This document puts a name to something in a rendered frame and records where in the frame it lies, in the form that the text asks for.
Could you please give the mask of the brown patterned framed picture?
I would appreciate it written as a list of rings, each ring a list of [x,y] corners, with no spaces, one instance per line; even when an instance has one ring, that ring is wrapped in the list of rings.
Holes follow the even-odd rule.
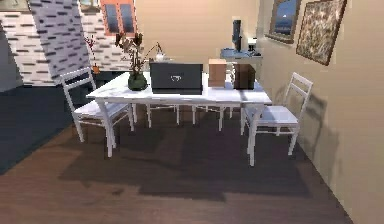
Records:
[[[338,36],[347,0],[307,2],[296,53],[328,66]]]

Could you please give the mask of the dark brown box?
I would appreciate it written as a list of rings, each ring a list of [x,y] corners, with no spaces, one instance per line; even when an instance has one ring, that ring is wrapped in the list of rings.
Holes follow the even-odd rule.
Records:
[[[250,64],[235,64],[234,88],[237,90],[253,90],[255,69]]]

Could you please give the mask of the orange framed window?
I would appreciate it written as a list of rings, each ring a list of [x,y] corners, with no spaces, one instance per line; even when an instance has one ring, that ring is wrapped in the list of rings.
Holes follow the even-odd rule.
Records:
[[[137,32],[135,0],[100,0],[105,34],[126,34],[133,37]]]

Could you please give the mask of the green vase with dried flowers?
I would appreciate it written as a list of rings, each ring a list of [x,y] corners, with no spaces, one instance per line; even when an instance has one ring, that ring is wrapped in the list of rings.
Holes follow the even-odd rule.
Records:
[[[124,53],[129,55],[131,62],[131,71],[129,72],[128,88],[132,91],[142,91],[148,87],[147,79],[144,77],[142,68],[146,61],[149,61],[149,54],[156,49],[160,55],[163,54],[162,47],[157,42],[144,57],[141,56],[141,44],[143,42],[143,34],[135,33],[133,37],[129,37],[126,33],[118,33],[116,35],[115,45],[120,47]]]

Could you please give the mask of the dark blue tall vase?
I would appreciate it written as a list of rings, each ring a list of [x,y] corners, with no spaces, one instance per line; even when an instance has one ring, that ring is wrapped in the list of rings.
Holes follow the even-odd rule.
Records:
[[[233,21],[233,33],[232,33],[232,42],[235,46],[236,51],[241,50],[241,21]]]

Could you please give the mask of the blue framed picture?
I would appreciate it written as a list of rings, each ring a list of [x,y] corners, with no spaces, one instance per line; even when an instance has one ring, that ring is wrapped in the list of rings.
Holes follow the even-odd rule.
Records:
[[[301,0],[274,0],[269,31],[266,37],[293,44]]]

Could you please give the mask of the light brown cardboard box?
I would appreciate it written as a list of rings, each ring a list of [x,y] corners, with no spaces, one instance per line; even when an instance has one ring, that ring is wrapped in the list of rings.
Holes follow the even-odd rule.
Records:
[[[209,60],[209,79],[210,87],[224,87],[226,79],[226,60],[210,59]]]

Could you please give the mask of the red twig plant in pot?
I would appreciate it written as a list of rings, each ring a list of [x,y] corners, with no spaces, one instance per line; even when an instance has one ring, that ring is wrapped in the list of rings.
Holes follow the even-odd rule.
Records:
[[[96,57],[95,57],[95,52],[94,52],[94,45],[95,45],[95,40],[93,39],[93,36],[90,37],[85,37],[84,38],[86,44],[88,45],[91,55],[92,55],[92,71],[94,74],[99,74],[100,73],[100,68],[97,65],[96,62]]]

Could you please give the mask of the white and black small appliance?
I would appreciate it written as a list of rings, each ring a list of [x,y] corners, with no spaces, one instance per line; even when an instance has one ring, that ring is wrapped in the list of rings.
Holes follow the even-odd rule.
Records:
[[[257,43],[257,38],[249,38],[248,39],[248,54],[250,57],[255,57],[255,56],[260,56],[261,53],[257,51],[256,49],[256,43]]]

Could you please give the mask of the blue side table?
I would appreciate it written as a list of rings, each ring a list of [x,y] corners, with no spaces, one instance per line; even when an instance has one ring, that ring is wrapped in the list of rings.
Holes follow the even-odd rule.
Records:
[[[220,58],[225,59],[227,62],[255,64],[258,60],[262,59],[262,55],[256,51],[237,51],[235,49],[224,48],[220,51]]]

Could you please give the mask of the white dining table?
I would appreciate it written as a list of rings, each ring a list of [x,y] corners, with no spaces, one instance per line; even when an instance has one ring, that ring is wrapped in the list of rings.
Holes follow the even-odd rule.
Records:
[[[131,91],[127,84],[128,78],[129,73],[125,72],[87,95],[87,98],[95,100],[101,110],[103,124],[107,131],[108,157],[112,156],[115,136],[111,119],[107,114],[106,103],[198,105],[224,108],[255,105],[261,110],[272,103],[266,92],[261,89],[235,90],[226,87],[209,87],[207,73],[203,74],[201,95],[154,94],[151,86],[143,91]]]

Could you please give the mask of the black laptop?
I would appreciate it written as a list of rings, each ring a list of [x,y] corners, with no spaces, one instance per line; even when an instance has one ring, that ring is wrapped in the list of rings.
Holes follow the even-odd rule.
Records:
[[[164,63],[150,64],[151,88],[154,94],[201,95],[202,64]]]

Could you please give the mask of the white dining chair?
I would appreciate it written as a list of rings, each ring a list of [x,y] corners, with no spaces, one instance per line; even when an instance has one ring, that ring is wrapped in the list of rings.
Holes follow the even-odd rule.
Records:
[[[81,142],[85,141],[82,124],[105,127],[103,113],[95,100],[89,101],[82,106],[76,106],[70,91],[81,86],[91,85],[96,89],[90,67],[78,69],[59,76],[64,95],[69,105],[74,125]],[[135,112],[133,106],[128,103],[106,103],[106,112],[113,126],[124,118],[128,118],[131,130],[134,130]]]
[[[152,112],[154,110],[162,110],[162,109],[169,109],[172,108],[173,111],[176,113],[176,124],[180,124],[180,105],[174,105],[174,104],[159,104],[159,105],[154,105],[154,104],[146,104],[146,114],[147,114],[147,122],[148,122],[148,127],[152,127]],[[192,123],[196,124],[196,112],[198,109],[202,109],[205,112],[215,112],[219,114],[219,121],[218,121],[218,130],[221,131],[223,128],[223,122],[224,122],[224,114],[225,111],[228,109],[229,110],[229,118],[233,118],[234,114],[234,107],[218,107],[217,109],[213,109],[210,106],[197,106],[197,105],[192,105],[191,111],[192,111]]]
[[[291,135],[288,155],[293,155],[299,135],[300,120],[306,110],[312,86],[312,81],[302,77],[296,72],[292,74],[285,97],[288,97],[290,90],[294,90],[303,97],[301,111],[298,116],[295,116],[285,106],[266,106],[262,113],[259,113],[255,106],[244,106],[241,109],[241,133],[244,133],[244,127],[247,126],[249,131],[247,153],[249,155],[254,154],[255,136],[258,133],[258,127],[275,128],[275,131],[271,131],[271,134],[275,134],[276,136],[280,134]]]

